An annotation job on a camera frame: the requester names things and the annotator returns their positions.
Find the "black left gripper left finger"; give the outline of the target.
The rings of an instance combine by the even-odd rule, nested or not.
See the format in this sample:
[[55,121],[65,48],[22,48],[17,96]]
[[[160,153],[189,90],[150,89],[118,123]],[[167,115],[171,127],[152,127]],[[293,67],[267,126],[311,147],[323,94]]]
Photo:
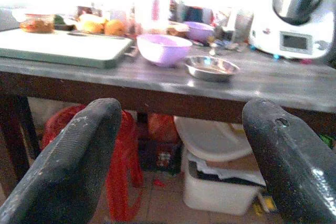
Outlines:
[[39,154],[1,206],[1,223],[88,223],[121,124],[113,98],[92,101]]

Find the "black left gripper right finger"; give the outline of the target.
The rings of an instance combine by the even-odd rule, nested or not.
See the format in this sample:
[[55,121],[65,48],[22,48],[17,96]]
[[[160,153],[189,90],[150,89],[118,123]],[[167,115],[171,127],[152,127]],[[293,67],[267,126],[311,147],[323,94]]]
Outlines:
[[265,99],[242,110],[248,142],[285,223],[335,223],[335,153],[299,117]]

